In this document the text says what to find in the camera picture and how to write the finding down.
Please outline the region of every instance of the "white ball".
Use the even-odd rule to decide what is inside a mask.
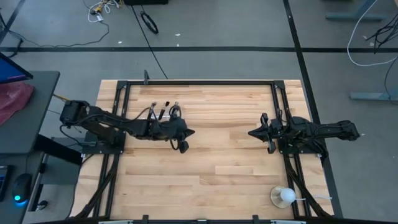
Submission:
[[[296,200],[296,193],[290,188],[282,189],[280,197],[284,202],[292,203]]]

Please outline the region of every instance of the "black floor stripe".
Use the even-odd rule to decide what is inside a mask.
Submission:
[[[15,8],[14,12],[12,13],[11,17],[9,18],[8,22],[7,22],[7,28],[10,29],[12,24],[15,21],[15,18],[18,16],[18,13],[20,11],[20,9],[22,8],[22,6],[24,5],[25,0],[20,0],[17,7]],[[4,40],[4,38],[6,37],[7,33],[8,33],[8,29],[4,29],[1,34],[0,34],[0,44],[1,42]]]
[[[153,47],[154,52],[296,52],[295,47]],[[346,48],[302,47],[303,53],[347,53]],[[15,47],[0,47],[0,52],[14,52]],[[351,53],[373,53],[373,49],[353,48]],[[150,52],[148,47],[21,47],[19,52]],[[380,49],[378,53],[398,53],[398,48]]]
[[[13,52],[15,47],[0,47]],[[152,47],[154,52],[295,52],[293,47]],[[150,52],[148,47],[21,47],[19,52]]]
[[[313,96],[310,77],[308,76],[307,66],[305,65],[303,51],[300,46],[300,41],[299,41],[299,37],[297,35],[297,30],[296,30],[296,27],[294,24],[293,14],[292,14],[292,10],[290,8],[289,0],[284,0],[284,6],[285,6],[287,20],[289,22],[290,32],[292,33],[293,42],[294,42],[294,46],[296,49],[298,64],[300,65],[300,70],[301,70],[301,74],[302,74],[302,78],[303,78],[303,84],[304,84],[305,92],[307,94],[307,100],[308,100],[308,105],[310,106],[312,120],[313,120],[313,122],[320,124],[320,118],[319,118],[319,114],[318,114],[318,110],[317,110],[317,105],[315,103],[315,98]],[[326,184],[328,186],[329,193],[333,197],[333,200],[331,201],[333,211],[334,211],[336,217],[343,218],[343,212],[341,210],[340,200],[338,198],[337,188],[336,188],[334,176],[333,176],[333,173],[331,170],[331,164],[330,164],[329,158],[327,158],[322,165],[323,165],[323,169],[325,170]]]

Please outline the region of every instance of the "floor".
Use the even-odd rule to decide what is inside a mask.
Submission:
[[[97,1],[85,2],[92,5]],[[398,221],[394,209],[398,201],[398,179],[392,178],[398,169],[397,106],[348,98],[351,91],[384,91],[384,75],[389,65],[358,67],[352,64],[344,48],[355,23],[325,20],[326,12],[352,11],[359,1],[290,0],[289,3],[321,122],[350,119],[366,134],[356,142],[327,140],[344,217]],[[15,17],[18,4],[21,7]],[[40,45],[90,42],[106,32],[106,26],[87,21],[87,8],[82,0],[3,0],[0,7],[6,22],[11,18],[11,30]],[[139,6],[134,8],[138,13],[141,11]],[[145,6],[145,10],[160,31],[154,35],[142,23],[143,28],[149,43],[157,49],[155,54],[169,78],[303,79],[303,67],[300,68],[294,51],[295,43],[281,0],[170,0],[168,5]],[[370,12],[380,12],[391,18],[397,13],[397,6],[393,0],[378,1]],[[102,79],[141,79],[144,70],[152,79],[164,78],[146,48],[146,40],[131,8],[117,10],[112,7],[111,13],[103,17],[109,24],[109,35],[99,43],[67,51],[41,49],[38,52],[37,46],[25,41],[22,46],[26,47],[26,52],[19,53],[13,60],[27,70],[60,71],[56,93],[92,104]],[[361,23],[352,47],[371,48],[364,36],[373,34],[388,20]],[[16,44],[17,40],[8,34],[0,49]],[[189,51],[184,47],[198,48]],[[214,47],[211,50],[215,51],[200,47]],[[398,42],[392,41],[386,47],[398,47]],[[327,53],[331,48],[336,53]],[[389,60],[398,51],[392,52],[354,53],[352,56],[357,62],[371,63]],[[397,72],[398,67],[391,70],[387,82],[390,88],[398,81]],[[53,100],[50,109],[60,111],[62,102]],[[47,113],[41,133],[61,137],[58,124],[58,115]],[[82,137],[76,130],[69,134]],[[71,172],[64,183],[68,185],[62,188],[47,186],[42,198],[48,199],[50,205],[40,211],[46,215],[40,219],[40,213],[28,214],[24,222],[66,217],[73,203],[76,175],[77,172]]]

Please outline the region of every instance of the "monitor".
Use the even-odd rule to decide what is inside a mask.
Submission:
[[[0,53],[0,84],[17,82],[31,78],[33,78],[33,75],[7,58],[7,56]]]

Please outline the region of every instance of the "wooden table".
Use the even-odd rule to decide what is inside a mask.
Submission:
[[[97,106],[111,111],[116,83],[117,80],[102,81]],[[285,80],[285,85],[292,115],[308,119],[300,80]],[[268,154],[266,143],[248,135],[248,131],[260,126],[261,113],[275,117],[271,88],[133,86],[127,117],[135,117],[154,101],[159,104],[178,101],[188,127],[196,133],[187,139],[190,148],[185,154],[172,150],[169,142],[140,141],[128,136],[119,162],[111,218],[141,219],[143,215],[163,220],[242,220],[251,219],[252,215],[259,215],[260,219],[293,218],[290,207],[275,207],[269,195],[277,185],[287,187],[282,155]],[[309,191],[328,196],[319,158],[314,154],[302,154],[300,158]],[[93,156],[81,168],[72,216],[96,190],[102,159],[102,155]],[[325,211],[333,213],[329,200],[316,200]],[[304,215],[302,202],[298,204],[300,214]]]

